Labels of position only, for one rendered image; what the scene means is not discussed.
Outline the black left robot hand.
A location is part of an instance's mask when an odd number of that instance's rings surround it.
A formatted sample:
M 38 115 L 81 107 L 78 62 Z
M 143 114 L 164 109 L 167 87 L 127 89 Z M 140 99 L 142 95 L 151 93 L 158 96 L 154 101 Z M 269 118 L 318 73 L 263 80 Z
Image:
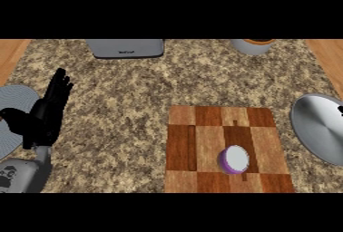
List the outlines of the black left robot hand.
M 9 131 L 22 135 L 22 148 L 50 146 L 59 138 L 65 105 L 74 83 L 59 68 L 50 78 L 44 96 L 25 112 L 13 107 L 0 111 L 0 120 L 7 123 Z

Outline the silver round pan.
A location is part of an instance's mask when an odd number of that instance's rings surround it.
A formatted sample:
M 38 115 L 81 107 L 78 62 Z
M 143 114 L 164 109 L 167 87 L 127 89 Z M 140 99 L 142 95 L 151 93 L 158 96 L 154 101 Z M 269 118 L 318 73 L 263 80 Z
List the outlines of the silver round pan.
M 325 162 L 343 166 L 343 117 L 337 107 L 343 101 L 307 93 L 293 103 L 293 131 L 310 153 Z

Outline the checkered wooden cutting board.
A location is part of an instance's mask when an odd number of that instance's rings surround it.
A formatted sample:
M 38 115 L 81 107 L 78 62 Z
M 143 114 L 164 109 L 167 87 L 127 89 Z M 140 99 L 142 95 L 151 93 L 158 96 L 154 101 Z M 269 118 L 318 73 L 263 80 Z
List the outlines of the checkered wooden cutting board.
M 238 145 L 250 166 L 241 174 L 223 173 L 217 156 Z M 293 191 L 273 114 L 268 108 L 173 106 L 168 109 L 164 191 Z

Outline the grey flat appliance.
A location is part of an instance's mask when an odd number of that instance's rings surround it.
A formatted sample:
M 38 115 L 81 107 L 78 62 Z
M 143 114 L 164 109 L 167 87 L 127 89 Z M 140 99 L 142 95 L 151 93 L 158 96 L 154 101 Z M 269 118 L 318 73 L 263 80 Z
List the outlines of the grey flat appliance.
M 99 59 L 146 58 L 164 54 L 163 39 L 87 39 L 86 44 Z

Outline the grey pot with brown rim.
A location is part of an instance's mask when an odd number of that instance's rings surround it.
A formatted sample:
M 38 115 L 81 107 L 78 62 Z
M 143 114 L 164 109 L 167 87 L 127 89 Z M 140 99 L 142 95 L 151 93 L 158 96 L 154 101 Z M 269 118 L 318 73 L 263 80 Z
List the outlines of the grey pot with brown rim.
M 259 55 L 268 52 L 273 39 L 232 39 L 232 46 L 244 54 Z

